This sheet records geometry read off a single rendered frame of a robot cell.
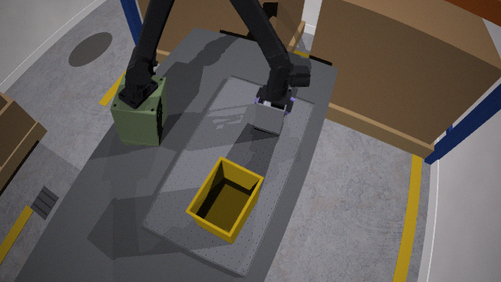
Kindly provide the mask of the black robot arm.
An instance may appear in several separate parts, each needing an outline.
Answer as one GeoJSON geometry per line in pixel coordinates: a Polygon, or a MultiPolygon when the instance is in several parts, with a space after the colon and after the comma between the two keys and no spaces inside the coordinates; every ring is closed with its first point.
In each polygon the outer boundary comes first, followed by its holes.
{"type": "MultiPolygon", "coordinates": [[[[156,50],[174,1],[150,0],[149,2],[137,46],[133,49],[126,70],[125,88],[118,93],[119,99],[133,109],[137,109],[158,89],[158,83],[151,79],[156,74],[153,72],[153,67],[158,64],[156,50]]],[[[271,70],[266,92],[268,92],[268,84],[275,90],[282,90],[286,87],[284,97],[286,97],[288,85],[309,87],[311,75],[308,67],[290,62],[285,45],[279,39],[259,1],[230,0],[230,2],[269,63],[271,70]]]]}

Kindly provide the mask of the yellow plastics bin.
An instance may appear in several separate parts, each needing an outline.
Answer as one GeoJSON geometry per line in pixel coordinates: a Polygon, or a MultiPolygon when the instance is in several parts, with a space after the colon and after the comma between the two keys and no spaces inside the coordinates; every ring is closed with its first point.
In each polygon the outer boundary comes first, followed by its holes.
{"type": "Polygon", "coordinates": [[[233,244],[258,200],[263,179],[220,157],[186,213],[200,227],[233,244]]]}

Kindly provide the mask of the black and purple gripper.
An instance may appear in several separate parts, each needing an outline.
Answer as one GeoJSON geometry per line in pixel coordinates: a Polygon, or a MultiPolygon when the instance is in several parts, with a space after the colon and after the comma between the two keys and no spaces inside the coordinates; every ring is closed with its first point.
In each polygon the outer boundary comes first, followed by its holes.
{"type": "Polygon", "coordinates": [[[264,104],[265,100],[271,103],[271,107],[275,107],[280,110],[284,110],[285,105],[287,105],[286,112],[284,115],[285,117],[287,114],[291,112],[292,106],[294,104],[294,98],[291,97],[292,92],[287,91],[286,97],[284,97],[285,89],[286,87],[282,90],[276,91],[273,90],[270,86],[268,86],[268,92],[266,92],[267,85],[263,85],[263,87],[259,88],[254,103],[256,104],[256,102],[258,101],[258,97],[260,97],[261,104],[264,104]]]}

